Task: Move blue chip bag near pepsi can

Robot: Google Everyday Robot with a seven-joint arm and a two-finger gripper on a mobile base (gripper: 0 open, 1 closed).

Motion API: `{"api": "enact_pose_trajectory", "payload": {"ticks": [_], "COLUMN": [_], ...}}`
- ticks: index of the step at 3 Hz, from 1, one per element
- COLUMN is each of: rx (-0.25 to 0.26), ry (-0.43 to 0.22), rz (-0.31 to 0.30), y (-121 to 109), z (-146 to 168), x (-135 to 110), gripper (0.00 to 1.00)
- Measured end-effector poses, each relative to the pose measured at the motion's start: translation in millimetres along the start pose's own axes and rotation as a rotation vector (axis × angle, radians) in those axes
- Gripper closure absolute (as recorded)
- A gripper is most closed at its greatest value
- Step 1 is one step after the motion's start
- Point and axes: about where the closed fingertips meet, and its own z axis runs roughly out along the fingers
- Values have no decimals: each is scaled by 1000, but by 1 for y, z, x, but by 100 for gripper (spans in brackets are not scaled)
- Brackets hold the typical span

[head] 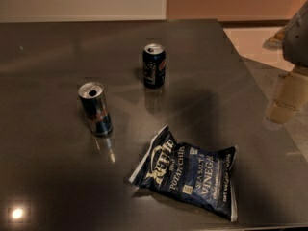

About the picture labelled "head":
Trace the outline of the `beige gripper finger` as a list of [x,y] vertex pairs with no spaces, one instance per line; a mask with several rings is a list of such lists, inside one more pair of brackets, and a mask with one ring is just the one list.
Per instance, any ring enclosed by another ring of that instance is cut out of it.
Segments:
[[296,111],[295,106],[272,99],[266,108],[266,119],[276,124],[285,124],[295,115]]
[[301,109],[308,102],[308,68],[295,66],[287,74],[278,76],[275,86],[276,105],[292,110]]

